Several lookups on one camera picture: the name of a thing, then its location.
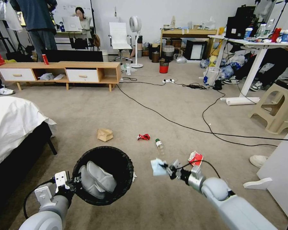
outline white drawer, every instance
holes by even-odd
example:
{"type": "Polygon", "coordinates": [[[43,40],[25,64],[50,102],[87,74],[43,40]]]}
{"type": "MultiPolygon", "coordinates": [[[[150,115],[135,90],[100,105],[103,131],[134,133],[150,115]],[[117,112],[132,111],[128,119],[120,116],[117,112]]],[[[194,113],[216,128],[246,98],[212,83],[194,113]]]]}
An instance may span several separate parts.
{"type": "Polygon", "coordinates": [[[97,70],[67,69],[66,72],[71,82],[99,82],[97,70]]]}
{"type": "Polygon", "coordinates": [[[31,69],[0,69],[0,73],[6,81],[35,81],[31,69]]]}

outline white office chair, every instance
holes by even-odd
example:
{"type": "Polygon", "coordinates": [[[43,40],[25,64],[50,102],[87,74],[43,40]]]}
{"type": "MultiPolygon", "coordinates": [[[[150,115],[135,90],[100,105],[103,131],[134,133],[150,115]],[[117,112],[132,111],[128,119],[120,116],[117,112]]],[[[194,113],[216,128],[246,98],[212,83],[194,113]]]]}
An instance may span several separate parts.
{"type": "Polygon", "coordinates": [[[131,61],[132,59],[122,57],[122,50],[131,50],[132,47],[130,46],[132,43],[132,39],[130,35],[127,35],[126,23],[122,22],[109,22],[110,25],[110,44],[115,50],[119,50],[119,57],[113,59],[115,61],[117,59],[121,60],[121,65],[123,64],[123,59],[131,61]],[[127,37],[130,38],[130,45],[127,42],[127,37]]]}

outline white bedsheet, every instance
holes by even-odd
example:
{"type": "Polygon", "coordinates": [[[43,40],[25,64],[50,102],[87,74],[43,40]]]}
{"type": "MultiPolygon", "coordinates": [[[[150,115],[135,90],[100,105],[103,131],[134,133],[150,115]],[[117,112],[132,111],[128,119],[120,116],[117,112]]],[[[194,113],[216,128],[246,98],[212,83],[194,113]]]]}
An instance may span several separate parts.
{"type": "Polygon", "coordinates": [[[56,123],[45,117],[33,102],[0,97],[0,163],[43,121],[49,124],[53,133],[56,123]]]}

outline black bed frame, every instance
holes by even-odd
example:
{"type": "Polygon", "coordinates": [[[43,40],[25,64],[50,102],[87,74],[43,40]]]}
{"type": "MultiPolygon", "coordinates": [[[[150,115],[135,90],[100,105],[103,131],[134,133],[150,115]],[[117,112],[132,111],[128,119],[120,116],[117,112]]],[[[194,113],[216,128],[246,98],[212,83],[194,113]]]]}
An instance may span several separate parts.
{"type": "Polygon", "coordinates": [[[48,143],[52,153],[57,154],[51,136],[49,125],[43,122],[0,163],[0,213],[5,207],[4,201],[8,200],[40,157],[44,145],[48,143]]]}

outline paper roll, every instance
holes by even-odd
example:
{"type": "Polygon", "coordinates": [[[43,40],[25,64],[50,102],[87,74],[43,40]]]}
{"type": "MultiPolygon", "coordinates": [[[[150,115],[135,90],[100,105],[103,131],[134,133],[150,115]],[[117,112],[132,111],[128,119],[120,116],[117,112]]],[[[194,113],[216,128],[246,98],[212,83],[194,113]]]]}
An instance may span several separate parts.
{"type": "Polygon", "coordinates": [[[260,100],[259,97],[232,97],[226,99],[226,104],[231,105],[246,105],[246,104],[254,104],[258,103],[260,100]]]}

